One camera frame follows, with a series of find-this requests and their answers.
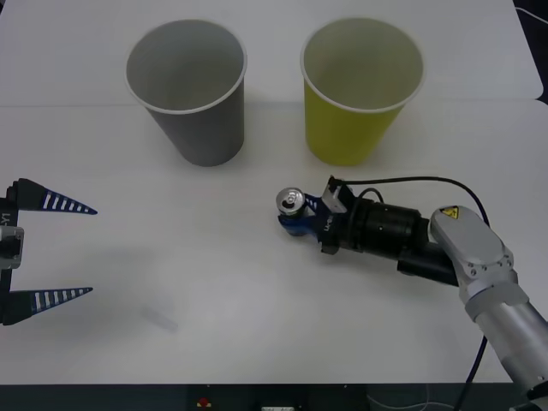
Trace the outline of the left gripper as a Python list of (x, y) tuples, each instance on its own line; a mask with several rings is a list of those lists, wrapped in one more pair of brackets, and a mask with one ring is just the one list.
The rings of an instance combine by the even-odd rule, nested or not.
[(21, 240), (16, 229), (23, 211), (97, 214), (98, 212), (68, 196), (50, 190), (34, 181), (21, 178), (15, 190), (8, 188), (1, 198), (1, 324), (15, 325), (93, 291), (91, 287), (10, 291), (12, 270), (20, 258)]

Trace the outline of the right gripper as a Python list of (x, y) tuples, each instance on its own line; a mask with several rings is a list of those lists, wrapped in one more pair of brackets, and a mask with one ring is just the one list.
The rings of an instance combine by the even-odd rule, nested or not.
[(340, 248), (356, 253), (360, 251), (348, 224), (355, 198), (345, 203), (347, 211), (344, 213), (330, 211), (320, 197), (311, 194), (305, 194), (305, 202), (308, 208), (314, 209), (314, 215), (280, 215), (280, 224), (289, 235), (312, 235), (320, 244), (320, 251), (329, 255), (337, 253)]

